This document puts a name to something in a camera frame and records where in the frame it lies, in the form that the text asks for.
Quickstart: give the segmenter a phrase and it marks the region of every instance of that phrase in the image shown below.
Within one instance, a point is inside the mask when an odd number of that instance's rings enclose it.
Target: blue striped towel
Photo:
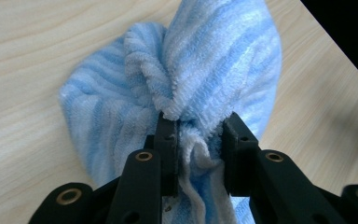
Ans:
[[[82,62],[60,99],[80,159],[97,185],[156,130],[181,120],[180,192],[163,223],[252,223],[248,199],[230,198],[220,160],[221,121],[237,112],[260,137],[281,72],[280,38],[263,0],[184,0],[169,28],[134,24]]]

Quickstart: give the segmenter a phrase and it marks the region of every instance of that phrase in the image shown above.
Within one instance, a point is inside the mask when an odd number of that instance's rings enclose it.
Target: wood grain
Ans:
[[[92,185],[58,89],[137,21],[168,25],[179,1],[0,1],[0,223],[25,223],[67,182]],[[268,1],[283,70],[262,148],[287,153],[317,185],[358,183],[358,71],[299,1]]]

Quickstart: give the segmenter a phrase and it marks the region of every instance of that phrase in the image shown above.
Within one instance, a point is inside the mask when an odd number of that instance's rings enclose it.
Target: towel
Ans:
[[[256,137],[269,121],[281,43],[263,0],[183,0],[170,26],[133,24],[81,62],[60,90],[79,158],[98,186],[154,134],[159,112],[180,120],[179,196],[163,223],[252,223],[231,198],[220,159],[222,121],[235,111]]]

